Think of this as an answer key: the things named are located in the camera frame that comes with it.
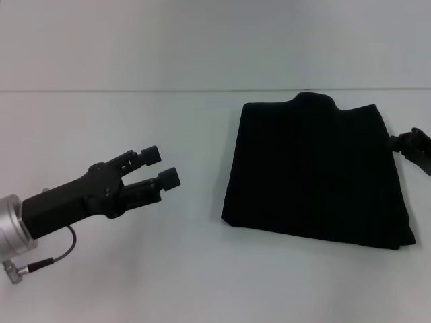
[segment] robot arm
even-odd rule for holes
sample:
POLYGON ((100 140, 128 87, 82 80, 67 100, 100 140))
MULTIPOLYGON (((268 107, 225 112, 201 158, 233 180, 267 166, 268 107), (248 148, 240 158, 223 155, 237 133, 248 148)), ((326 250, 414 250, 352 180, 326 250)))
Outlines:
POLYGON ((156 146, 144 149, 140 154, 128 151, 111 161, 91 166, 84 176, 73 182, 44 191, 22 203, 16 195, 0 199, 0 261, 12 282, 19 283, 25 273, 58 259, 49 258, 25 268, 13 265, 10 259, 35 248, 38 238, 68 227, 75 243, 76 235, 70 227, 75 222, 99 214, 114 219, 125 211, 160 202, 161 190, 168 191, 180 185, 175 168, 128 186, 121 180, 142 165, 150 166, 160 160, 156 146))

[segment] black cable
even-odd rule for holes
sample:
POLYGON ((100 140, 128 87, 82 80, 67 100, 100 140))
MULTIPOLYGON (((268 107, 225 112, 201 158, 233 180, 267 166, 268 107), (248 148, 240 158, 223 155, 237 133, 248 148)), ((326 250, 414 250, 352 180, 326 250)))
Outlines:
POLYGON ((66 228, 70 230, 70 232, 72 233, 72 237, 73 237, 72 245, 68 249, 68 251, 66 251, 60 257, 48 258, 48 259, 41 260, 38 262, 33 262, 32 264, 27 265, 26 267, 27 267, 29 273, 33 273, 34 271, 38 271, 39 269, 50 266, 50 265, 52 265, 52 264, 54 264, 54 263, 60 261, 61 259, 64 259, 65 257, 70 255, 70 253, 72 252, 72 250, 76 246, 77 236, 76 236, 75 230, 70 225, 68 225, 66 228))

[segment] folded black fabric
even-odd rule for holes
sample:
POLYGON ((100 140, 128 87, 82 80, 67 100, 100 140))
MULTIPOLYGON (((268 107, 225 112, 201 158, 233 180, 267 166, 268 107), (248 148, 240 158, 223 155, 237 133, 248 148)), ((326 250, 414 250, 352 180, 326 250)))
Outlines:
POLYGON ((377 248, 415 244, 388 140, 375 105, 339 110, 314 93, 246 104, 222 219, 377 248))

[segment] silver metal cylinder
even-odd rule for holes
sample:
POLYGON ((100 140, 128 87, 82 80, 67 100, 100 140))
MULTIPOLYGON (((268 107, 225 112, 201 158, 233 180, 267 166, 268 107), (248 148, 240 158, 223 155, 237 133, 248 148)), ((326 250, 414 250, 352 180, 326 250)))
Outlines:
POLYGON ((21 219, 22 202, 16 195, 0 199, 0 262, 37 247, 21 219))

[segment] white surface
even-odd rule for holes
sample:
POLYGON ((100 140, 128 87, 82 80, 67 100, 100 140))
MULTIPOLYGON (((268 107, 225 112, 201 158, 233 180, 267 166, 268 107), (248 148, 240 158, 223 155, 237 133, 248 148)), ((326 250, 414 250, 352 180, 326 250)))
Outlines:
MULTIPOLYGON (((341 109, 377 104, 392 134, 431 133, 431 92, 328 94, 341 109)), ((0 275, 1 321, 428 323, 431 178, 400 155, 415 246, 378 250, 220 220, 242 105, 294 95, 0 94, 0 196, 24 199, 154 144, 162 163, 127 182, 171 166, 182 181, 161 203, 77 223, 73 254, 22 284, 0 275)), ((58 231, 18 262, 58 255, 70 240, 58 231)))
POLYGON ((0 90, 431 87, 426 0, 2 0, 0 90))

